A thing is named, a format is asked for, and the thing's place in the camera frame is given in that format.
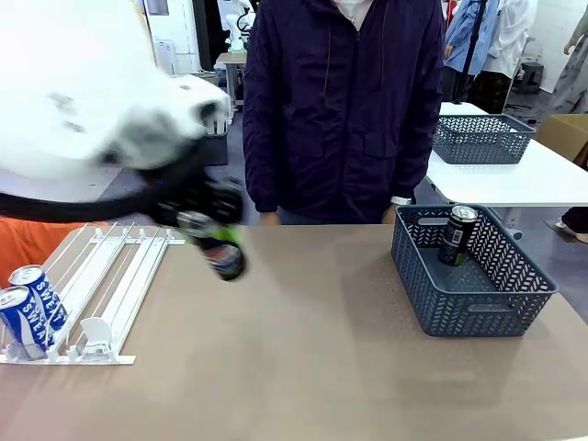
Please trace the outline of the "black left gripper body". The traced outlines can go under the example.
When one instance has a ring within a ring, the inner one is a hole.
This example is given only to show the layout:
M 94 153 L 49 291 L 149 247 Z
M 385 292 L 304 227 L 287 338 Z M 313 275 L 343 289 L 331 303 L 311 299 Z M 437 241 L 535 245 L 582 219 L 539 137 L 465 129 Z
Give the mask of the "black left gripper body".
M 174 189 L 153 205 L 153 220 L 178 227 L 181 213 L 204 214 L 221 225 L 240 224 L 243 220 L 243 185 L 234 178 L 199 178 L 185 188 Z

